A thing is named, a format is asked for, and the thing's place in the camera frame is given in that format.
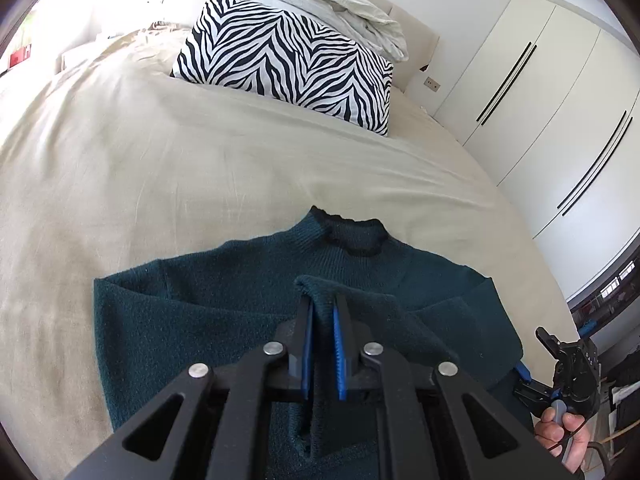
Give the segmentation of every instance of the gray handle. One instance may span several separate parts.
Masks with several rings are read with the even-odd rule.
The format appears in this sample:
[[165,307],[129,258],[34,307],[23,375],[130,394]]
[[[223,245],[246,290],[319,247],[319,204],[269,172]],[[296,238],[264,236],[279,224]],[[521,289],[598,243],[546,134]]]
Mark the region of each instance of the gray handle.
[[[556,414],[554,415],[554,422],[561,428],[564,428],[564,426],[562,425],[562,416],[566,413],[566,404],[564,403],[564,401],[558,399],[554,400],[551,403],[551,407],[556,410]],[[573,442],[574,438],[571,437],[567,441],[566,446],[562,446],[562,453],[560,456],[562,457],[563,464],[566,463],[567,459],[569,458],[569,451]]]

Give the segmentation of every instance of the wardrobe door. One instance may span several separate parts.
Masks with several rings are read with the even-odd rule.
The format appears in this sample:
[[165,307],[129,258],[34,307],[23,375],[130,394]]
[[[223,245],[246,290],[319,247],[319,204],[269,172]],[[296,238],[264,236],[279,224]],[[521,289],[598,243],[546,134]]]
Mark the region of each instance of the wardrobe door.
[[497,184],[551,120],[584,67],[600,29],[556,6],[534,48],[466,149]]
[[639,90],[640,58],[602,30],[561,107],[498,186],[532,236],[563,211],[564,199],[605,155]]
[[555,4],[511,0],[435,119],[464,144],[545,27]]
[[640,229],[639,153],[636,101],[596,171],[535,238],[567,299],[599,276]]

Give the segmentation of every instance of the wall socket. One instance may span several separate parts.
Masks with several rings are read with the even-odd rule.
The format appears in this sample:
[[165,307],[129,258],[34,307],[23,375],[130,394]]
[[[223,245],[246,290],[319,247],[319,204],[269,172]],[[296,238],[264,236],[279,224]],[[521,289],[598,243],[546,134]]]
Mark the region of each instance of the wall socket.
[[435,79],[431,79],[430,77],[427,78],[427,81],[424,82],[424,85],[428,86],[434,92],[437,92],[438,88],[440,88],[440,83],[438,83]]

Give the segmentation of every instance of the black and white striped pattern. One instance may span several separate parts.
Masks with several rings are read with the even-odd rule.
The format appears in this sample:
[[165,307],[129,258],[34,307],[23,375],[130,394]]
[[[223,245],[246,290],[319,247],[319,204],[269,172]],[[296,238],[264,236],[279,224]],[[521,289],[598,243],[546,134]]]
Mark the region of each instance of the black and white striped pattern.
[[208,0],[172,76],[256,92],[386,135],[393,65],[287,10]]

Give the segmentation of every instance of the silver screw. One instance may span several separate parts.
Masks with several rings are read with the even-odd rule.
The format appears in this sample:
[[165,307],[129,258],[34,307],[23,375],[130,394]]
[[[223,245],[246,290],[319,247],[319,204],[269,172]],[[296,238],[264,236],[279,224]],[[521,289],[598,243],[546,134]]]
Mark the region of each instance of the silver screw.
[[278,355],[284,350],[284,345],[277,341],[269,341],[262,347],[262,350],[264,350],[264,353],[267,355]]
[[204,363],[196,363],[189,367],[189,375],[194,379],[204,377],[209,373],[209,367]]
[[364,353],[367,355],[380,355],[384,349],[380,343],[376,343],[375,341],[367,343],[363,348]]
[[453,377],[458,373],[458,367],[450,361],[444,361],[438,365],[438,371],[445,377]]

